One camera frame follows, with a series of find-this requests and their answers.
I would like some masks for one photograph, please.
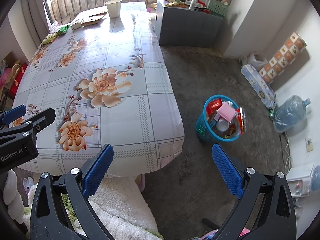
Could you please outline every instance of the plastic basket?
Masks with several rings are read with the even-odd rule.
[[[203,107],[203,111],[202,114],[200,115],[200,117],[198,118],[198,121],[196,122],[196,133],[198,135],[198,137],[205,141],[205,142],[232,142],[234,140],[237,140],[239,138],[239,135],[230,138],[230,139],[225,139],[225,138],[221,138],[220,136],[216,135],[210,128],[208,122],[207,122],[207,118],[205,115],[205,111],[207,108],[207,105],[215,100],[221,98],[222,101],[230,101],[233,103],[233,108],[234,109],[238,109],[238,105],[230,98],[226,97],[226,96],[222,96],[222,95],[215,95],[210,97],[206,103],[204,104]]]
[[[228,11],[229,6],[228,5],[224,5],[216,0],[210,0],[207,9],[215,12],[217,14],[220,14],[222,16],[225,16],[227,11]]]

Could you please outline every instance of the wall socket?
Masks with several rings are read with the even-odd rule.
[[[305,137],[307,152],[311,152],[313,150],[313,140],[311,135]]]

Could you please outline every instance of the bolt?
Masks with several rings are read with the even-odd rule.
[[[278,175],[279,178],[284,178],[284,174],[283,174],[281,171],[279,171],[279,172],[277,173],[277,175]]]
[[[49,174],[47,172],[44,172],[44,173],[41,174],[41,178],[45,179],[46,177],[48,177],[48,175]]]
[[[73,174],[73,175],[76,175],[76,174],[78,174],[79,173],[79,169],[78,168],[73,168],[72,170],[71,170],[71,174]]]
[[[247,173],[254,174],[255,172],[254,168],[247,168]]]

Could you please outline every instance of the green basket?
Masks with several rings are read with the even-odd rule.
[[[228,11],[229,6],[228,5],[224,5],[216,0],[210,0],[207,9],[215,12],[217,14],[220,14],[222,16],[225,16],[227,11]]]

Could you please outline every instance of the tablecloth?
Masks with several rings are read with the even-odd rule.
[[[39,47],[13,106],[21,104],[27,114],[13,125],[49,107],[56,113],[37,134],[39,156],[20,166],[29,171],[65,174],[109,143],[107,176],[131,176],[156,171],[182,151],[180,112],[144,2],[123,3],[120,17],[69,28]]]

